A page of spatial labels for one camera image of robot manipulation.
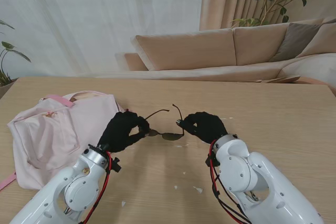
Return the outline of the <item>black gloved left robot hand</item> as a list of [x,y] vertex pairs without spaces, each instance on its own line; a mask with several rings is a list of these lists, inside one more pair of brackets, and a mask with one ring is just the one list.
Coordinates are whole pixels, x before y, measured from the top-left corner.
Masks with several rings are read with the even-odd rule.
[[98,146],[104,152],[117,153],[145,138],[149,131],[145,118],[130,111],[118,112],[108,123]]

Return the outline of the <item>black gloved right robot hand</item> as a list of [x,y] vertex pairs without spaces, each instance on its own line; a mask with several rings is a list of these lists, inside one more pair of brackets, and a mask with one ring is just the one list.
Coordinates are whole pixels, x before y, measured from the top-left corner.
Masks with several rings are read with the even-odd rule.
[[208,144],[228,134],[222,120],[207,112],[189,114],[183,120],[177,120],[176,123],[183,130]]

